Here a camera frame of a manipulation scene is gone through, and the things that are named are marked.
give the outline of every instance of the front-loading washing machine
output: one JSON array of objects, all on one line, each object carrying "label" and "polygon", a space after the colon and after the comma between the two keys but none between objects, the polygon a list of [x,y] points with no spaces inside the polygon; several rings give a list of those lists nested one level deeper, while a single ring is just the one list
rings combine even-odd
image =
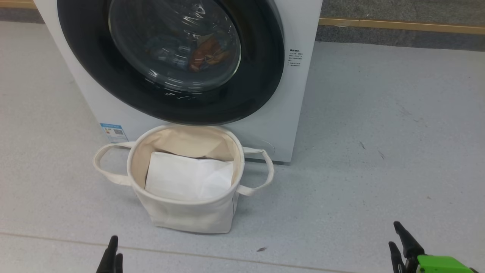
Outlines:
[{"label": "front-loading washing machine", "polygon": [[222,125],[290,162],[322,0],[36,0],[111,142]]}]

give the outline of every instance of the fabric basket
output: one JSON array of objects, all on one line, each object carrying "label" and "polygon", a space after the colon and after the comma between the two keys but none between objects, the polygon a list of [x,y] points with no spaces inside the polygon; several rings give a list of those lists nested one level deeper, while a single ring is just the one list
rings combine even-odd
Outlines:
[{"label": "fabric basket", "polygon": [[[128,175],[102,170],[100,160],[111,148],[130,148]],[[201,201],[180,201],[155,196],[145,190],[146,175],[152,152],[166,152],[192,158],[233,161],[231,187],[222,195]],[[244,170],[244,154],[261,153],[268,166],[266,181],[257,188],[239,184]],[[96,152],[93,165],[111,182],[131,186],[156,226],[196,233],[227,233],[231,229],[239,194],[251,196],[268,186],[275,173],[265,150],[241,146],[230,131],[214,127],[163,125],[156,127],[135,142],[108,144]]]}]

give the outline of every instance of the black robotic claw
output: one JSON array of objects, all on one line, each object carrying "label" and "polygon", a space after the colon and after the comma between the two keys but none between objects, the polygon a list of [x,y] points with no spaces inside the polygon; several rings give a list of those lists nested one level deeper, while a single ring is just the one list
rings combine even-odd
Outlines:
[{"label": "black robotic claw", "polygon": [[392,269],[394,270],[394,273],[414,273],[419,265],[418,256],[424,254],[424,249],[398,221],[394,222],[394,229],[403,244],[403,254],[406,258],[406,264],[404,265],[401,258],[401,252],[399,252],[396,244],[394,242],[389,242]]},{"label": "black robotic claw", "polygon": [[112,236],[108,248],[104,251],[103,258],[96,273],[123,273],[123,254],[116,254],[118,250],[118,236]]}]

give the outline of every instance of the floor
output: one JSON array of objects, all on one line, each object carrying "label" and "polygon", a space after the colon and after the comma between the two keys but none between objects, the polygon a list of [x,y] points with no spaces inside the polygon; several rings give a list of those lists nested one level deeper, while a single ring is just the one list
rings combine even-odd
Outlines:
[{"label": "floor", "polygon": [[45,25],[0,22],[0,64],[2,272],[95,272],[117,234],[127,273],[387,273],[395,220],[485,271],[483,52],[315,43],[293,162],[224,235],[156,228],[96,173],[107,140]]}]

